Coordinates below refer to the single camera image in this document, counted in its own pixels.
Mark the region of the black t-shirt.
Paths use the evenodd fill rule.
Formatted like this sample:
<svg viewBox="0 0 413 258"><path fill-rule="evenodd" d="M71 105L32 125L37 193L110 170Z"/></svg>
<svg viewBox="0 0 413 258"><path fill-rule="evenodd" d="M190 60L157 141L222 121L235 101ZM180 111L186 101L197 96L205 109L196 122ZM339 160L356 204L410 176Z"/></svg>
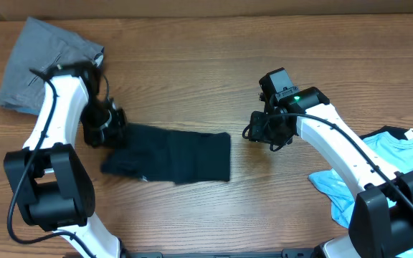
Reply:
<svg viewBox="0 0 413 258"><path fill-rule="evenodd" d="M102 173L175 184L230 180L228 133L167 130L130 123L123 148L101 164Z"/></svg>

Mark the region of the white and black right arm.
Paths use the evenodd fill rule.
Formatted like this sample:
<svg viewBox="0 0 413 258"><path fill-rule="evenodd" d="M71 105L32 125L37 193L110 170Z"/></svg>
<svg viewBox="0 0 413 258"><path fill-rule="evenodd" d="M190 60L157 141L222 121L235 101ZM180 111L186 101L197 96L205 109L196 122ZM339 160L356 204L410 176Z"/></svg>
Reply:
<svg viewBox="0 0 413 258"><path fill-rule="evenodd" d="M297 135L343 179L355 205L348 233L318 245L314 257L398 257L413 249L413 171L402 173L370 149L317 88L263 90L244 138L281 149Z"/></svg>

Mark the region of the folded grey shorts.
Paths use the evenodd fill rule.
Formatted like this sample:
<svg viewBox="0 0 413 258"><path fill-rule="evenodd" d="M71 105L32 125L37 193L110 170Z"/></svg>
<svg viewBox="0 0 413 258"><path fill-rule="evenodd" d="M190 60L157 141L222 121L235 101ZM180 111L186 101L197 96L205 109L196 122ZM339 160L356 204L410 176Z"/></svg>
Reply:
<svg viewBox="0 0 413 258"><path fill-rule="evenodd" d="M30 72L79 61L103 62L104 46L75 32L29 17L6 63L0 106L20 113L39 114L44 82Z"/></svg>

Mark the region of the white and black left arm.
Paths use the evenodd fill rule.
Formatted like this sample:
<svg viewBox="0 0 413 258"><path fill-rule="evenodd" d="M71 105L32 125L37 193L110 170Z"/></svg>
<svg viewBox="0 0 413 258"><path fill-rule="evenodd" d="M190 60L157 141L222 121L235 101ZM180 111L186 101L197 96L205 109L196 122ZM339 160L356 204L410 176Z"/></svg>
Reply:
<svg viewBox="0 0 413 258"><path fill-rule="evenodd" d="M100 68L93 62L57 64L31 71L44 83L37 122L21 150L8 152L4 171L13 196L6 227L19 244L54 237L82 257L129 257L95 212L95 190L75 152L78 128L94 147L119 148L127 124L113 98L100 100Z"/></svg>

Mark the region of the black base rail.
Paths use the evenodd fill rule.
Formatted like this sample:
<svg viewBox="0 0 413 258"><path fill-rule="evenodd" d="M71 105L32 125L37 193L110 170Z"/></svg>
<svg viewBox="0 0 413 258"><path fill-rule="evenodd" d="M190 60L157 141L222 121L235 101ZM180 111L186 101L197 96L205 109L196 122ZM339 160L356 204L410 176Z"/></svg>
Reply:
<svg viewBox="0 0 413 258"><path fill-rule="evenodd" d="M314 249L283 249L279 252L216 252L216 253L184 253L163 254L161 252L128 252L123 258L314 258Z"/></svg>

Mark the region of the light blue t-shirt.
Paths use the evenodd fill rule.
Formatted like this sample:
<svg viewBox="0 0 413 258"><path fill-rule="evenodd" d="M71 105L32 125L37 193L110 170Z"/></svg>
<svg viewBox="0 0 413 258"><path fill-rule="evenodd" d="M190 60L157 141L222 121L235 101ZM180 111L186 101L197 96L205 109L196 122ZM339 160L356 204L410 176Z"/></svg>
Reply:
<svg viewBox="0 0 413 258"><path fill-rule="evenodd" d="M364 141L385 161L395 165L402 173L413 171L413 139L396 140L389 136ZM309 175L310 182L331 200L331 217L342 227L348 227L354 199L343 179L334 169Z"/></svg>

